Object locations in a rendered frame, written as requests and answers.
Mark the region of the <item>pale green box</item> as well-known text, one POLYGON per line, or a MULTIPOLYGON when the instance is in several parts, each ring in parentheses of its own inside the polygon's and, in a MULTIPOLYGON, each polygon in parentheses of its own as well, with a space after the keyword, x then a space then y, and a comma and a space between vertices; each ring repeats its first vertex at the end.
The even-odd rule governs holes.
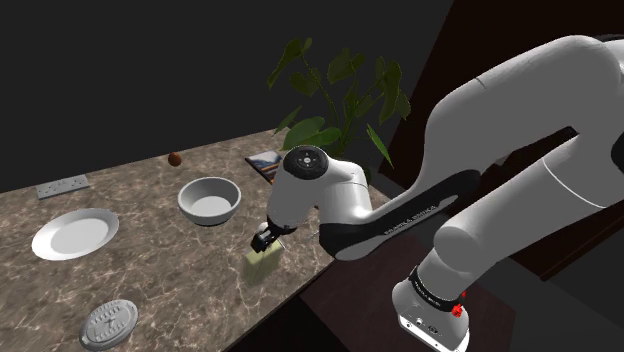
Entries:
POLYGON ((250 285, 261 283, 269 274, 279 267, 284 247, 276 240, 265 251, 256 253, 249 251, 244 257, 244 279, 250 285))

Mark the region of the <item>grey bowl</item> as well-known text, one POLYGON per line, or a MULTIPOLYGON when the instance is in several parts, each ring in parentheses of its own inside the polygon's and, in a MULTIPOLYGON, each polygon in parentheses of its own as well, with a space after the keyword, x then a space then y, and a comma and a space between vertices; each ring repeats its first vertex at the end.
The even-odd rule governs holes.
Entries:
POLYGON ((239 208, 240 188, 222 177, 203 177, 184 185, 177 202, 181 213, 200 226, 216 226, 227 222, 239 208))

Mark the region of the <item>book with picture cover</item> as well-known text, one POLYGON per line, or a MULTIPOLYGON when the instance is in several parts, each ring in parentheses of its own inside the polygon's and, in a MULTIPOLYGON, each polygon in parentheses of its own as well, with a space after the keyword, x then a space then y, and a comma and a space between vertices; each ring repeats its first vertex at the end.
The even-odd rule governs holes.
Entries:
POLYGON ((245 157, 244 160, 268 183, 272 184, 282 157, 277 152, 268 150, 245 157))

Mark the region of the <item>dark robot stand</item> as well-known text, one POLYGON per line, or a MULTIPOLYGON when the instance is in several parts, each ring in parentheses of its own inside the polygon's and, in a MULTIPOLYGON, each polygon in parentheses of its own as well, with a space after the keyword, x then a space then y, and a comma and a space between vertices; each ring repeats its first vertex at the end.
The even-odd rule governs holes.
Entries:
MULTIPOLYGON (((435 352, 400 327, 391 299, 431 247, 422 231, 399 234, 362 259, 332 262, 302 299, 350 352, 435 352)), ((477 283, 465 303, 467 352, 511 352, 515 311, 477 283)))

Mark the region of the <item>green leafy houseplant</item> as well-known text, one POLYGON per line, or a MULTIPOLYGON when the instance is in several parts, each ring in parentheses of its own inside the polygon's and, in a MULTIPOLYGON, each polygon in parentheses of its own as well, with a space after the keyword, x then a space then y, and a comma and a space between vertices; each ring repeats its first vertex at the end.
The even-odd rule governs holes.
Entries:
POLYGON ((332 157, 341 157, 356 138, 357 129, 364 126, 368 140, 386 161, 390 161, 388 148, 374 128, 365 121, 365 116, 377 103, 381 104, 378 116, 380 125, 395 115, 406 119, 411 113, 409 98, 400 88, 403 71, 399 63, 378 57, 375 60, 372 85, 360 92, 358 69, 365 62, 364 55, 353 55, 348 48, 344 48, 329 63, 327 72, 322 73, 312 67, 306 58, 311 45, 310 37, 289 41, 276 68, 268 76, 267 85, 273 87, 290 63, 301 61, 305 71, 292 73, 289 76, 290 86, 308 97, 320 92, 327 101, 333 124, 328 126, 326 119, 321 116, 297 120, 300 109, 295 108, 274 130, 275 133, 287 131, 281 149, 288 151, 297 146, 312 145, 327 151, 332 157))

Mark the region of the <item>white plate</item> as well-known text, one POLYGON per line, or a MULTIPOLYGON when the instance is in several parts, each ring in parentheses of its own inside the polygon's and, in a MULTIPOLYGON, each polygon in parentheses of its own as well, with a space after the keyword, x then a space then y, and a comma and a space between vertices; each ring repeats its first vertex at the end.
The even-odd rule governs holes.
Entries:
POLYGON ((105 246, 119 229, 118 216, 108 209, 85 208, 63 214, 41 227, 32 252, 49 261, 76 259, 105 246))

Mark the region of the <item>grey flat remote control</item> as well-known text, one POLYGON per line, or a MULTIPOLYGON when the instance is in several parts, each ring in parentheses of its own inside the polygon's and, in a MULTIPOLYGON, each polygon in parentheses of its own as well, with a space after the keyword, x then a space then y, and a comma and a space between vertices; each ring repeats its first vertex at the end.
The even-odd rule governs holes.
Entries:
POLYGON ((89 187, 89 182, 84 174, 68 177, 56 181, 51 181, 35 186, 37 198, 39 200, 55 197, 61 194, 85 189, 89 187))

